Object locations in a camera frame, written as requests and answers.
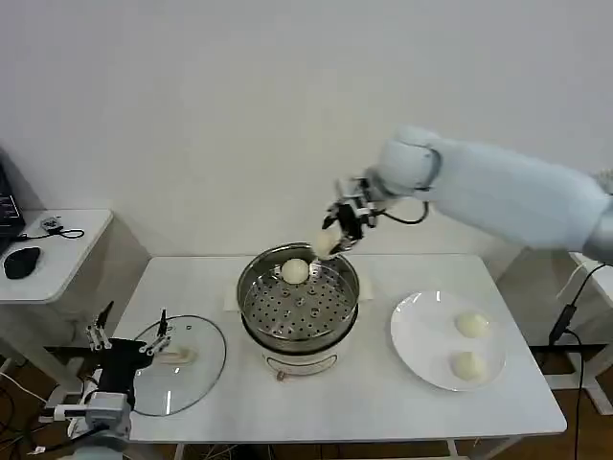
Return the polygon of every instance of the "computer mouse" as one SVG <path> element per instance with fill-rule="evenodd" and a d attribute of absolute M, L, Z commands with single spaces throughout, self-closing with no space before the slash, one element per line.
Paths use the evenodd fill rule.
<path fill-rule="evenodd" d="M 4 272 L 10 280 L 21 280 L 30 275 L 36 268 L 40 257 L 39 247 L 24 247 L 12 252 L 4 261 Z"/>

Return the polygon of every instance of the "white table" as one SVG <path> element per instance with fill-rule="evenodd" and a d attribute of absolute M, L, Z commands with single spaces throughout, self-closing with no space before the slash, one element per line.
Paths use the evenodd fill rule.
<path fill-rule="evenodd" d="M 60 217 L 60 222 L 66 230 L 81 229 L 84 235 L 76 240 L 51 237 L 44 240 L 16 242 L 3 254 L 0 266 L 3 266 L 9 254 L 22 247 L 38 246 L 42 250 L 34 272 L 27 278 L 10 280 L 0 268 L 2 270 L 0 337 L 16 352 L 53 378 L 64 390 L 79 392 L 80 380 L 45 351 L 27 324 L 22 324 L 18 310 L 23 304 L 48 304 L 61 296 L 111 221 L 112 214 L 105 209 L 26 212 L 24 218 L 27 226 L 23 233 L 29 236 L 44 235 L 40 222 L 49 217 Z"/>
<path fill-rule="evenodd" d="M 593 261 L 579 253 L 571 253 L 571 259 L 578 265 L 582 265 L 581 272 L 576 276 L 582 281 L 587 274 L 601 263 Z M 605 302 L 613 308 L 613 267 L 606 266 L 592 275 L 592 286 L 596 288 Z M 581 337 L 580 326 L 576 330 Z M 573 374 L 559 374 L 547 376 L 547 381 L 552 390 L 569 390 L 579 387 L 579 372 L 581 356 L 579 353 L 568 353 L 568 359 L 575 368 Z M 592 403 L 601 415 L 613 415 L 613 404 L 602 390 L 596 377 L 613 365 L 613 345 L 604 347 L 597 355 L 585 362 L 583 373 L 583 388 Z"/>
<path fill-rule="evenodd" d="M 115 335 L 134 338 L 166 308 L 169 315 L 195 314 L 215 321 L 226 336 L 228 355 L 216 386 L 194 406 L 162 418 L 133 413 L 131 439 L 227 444 L 503 438 L 483 456 L 476 453 L 490 458 L 523 436 L 566 429 L 547 382 L 479 258 L 350 259 L 358 271 L 368 273 L 375 299 L 360 306 L 349 350 L 328 371 L 283 382 L 264 364 L 239 313 L 223 310 L 228 286 L 251 257 L 152 259 Z M 392 309 L 409 292 L 428 288 L 472 298 L 500 323 L 508 362 L 491 386 L 445 391 L 412 374 L 396 355 L 389 338 Z"/>

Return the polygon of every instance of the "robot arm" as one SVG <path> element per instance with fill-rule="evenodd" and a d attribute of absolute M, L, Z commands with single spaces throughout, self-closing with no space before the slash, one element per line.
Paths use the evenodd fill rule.
<path fill-rule="evenodd" d="M 339 221 L 336 251 L 351 249 L 381 211 L 412 196 L 512 242 L 613 264 L 613 196 L 586 174 L 513 151 L 405 127 L 338 194 L 324 220 L 324 228 Z"/>

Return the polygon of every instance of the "wooden floor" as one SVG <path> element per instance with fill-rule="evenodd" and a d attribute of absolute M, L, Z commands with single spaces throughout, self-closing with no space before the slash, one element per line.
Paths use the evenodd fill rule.
<path fill-rule="evenodd" d="M 564 356 L 552 356 L 546 367 L 546 371 L 552 373 L 570 372 L 571 367 Z M 13 368 L 11 376 L 18 380 L 26 388 L 35 393 L 47 397 L 54 388 L 53 383 L 31 365 L 21 369 Z M 613 398 L 613 370 L 607 371 L 601 378 L 601 384 L 607 394 Z M 33 420 L 31 426 L 38 426 L 34 421 L 39 404 L 32 398 L 6 379 L 0 381 L 0 388 L 6 390 L 14 399 L 15 410 L 9 425 L 15 429 L 22 429 L 29 420 Z M 556 399 L 568 421 L 568 429 L 565 433 L 557 436 L 533 437 L 524 439 L 518 445 L 504 451 L 496 457 L 499 460 L 572 460 L 574 429 L 575 429 L 575 404 L 577 392 L 574 390 L 557 391 Z M 9 398 L 0 394 L 0 423 L 5 423 L 10 416 L 11 405 Z M 41 429 L 34 434 L 35 441 L 41 446 L 50 446 L 65 440 L 65 424 L 55 423 Z M 32 458 L 26 456 L 31 449 L 22 440 L 17 450 L 13 451 L 15 444 L 10 445 L 10 439 L 14 434 L 5 430 L 0 435 L 0 460 L 16 460 L 19 458 Z M 461 454 L 468 454 L 474 441 L 459 443 Z M 174 446 L 159 446 L 167 458 L 172 458 Z M 188 446 L 184 458 L 196 460 L 203 458 L 210 446 Z M 211 456 L 224 450 L 218 446 Z M 234 460 L 242 458 L 268 460 L 267 446 L 250 446 L 236 448 L 232 457 Z M 36 460 L 49 460 L 66 455 L 67 451 L 50 452 L 37 455 Z M 350 444 L 350 445 L 278 445 L 273 446 L 271 460 L 311 460 L 321 458 L 390 458 L 390 457 L 428 457 L 447 455 L 446 445 L 443 442 L 428 443 L 401 443 L 401 444 Z M 219 455 L 216 460 L 228 459 L 228 455 Z M 591 401 L 583 395 L 580 410 L 580 436 L 579 458 L 582 460 L 611 460 L 613 459 L 613 416 L 603 417 L 598 415 Z"/>

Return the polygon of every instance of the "glass lid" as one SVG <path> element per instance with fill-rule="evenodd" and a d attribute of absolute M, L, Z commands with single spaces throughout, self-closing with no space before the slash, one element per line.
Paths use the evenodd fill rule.
<path fill-rule="evenodd" d="M 197 403 L 215 386 L 226 361 L 226 340 L 219 327 L 200 316 L 168 319 L 170 345 L 153 363 L 136 372 L 134 410 L 164 417 Z M 151 343 L 159 322 L 136 339 Z"/>

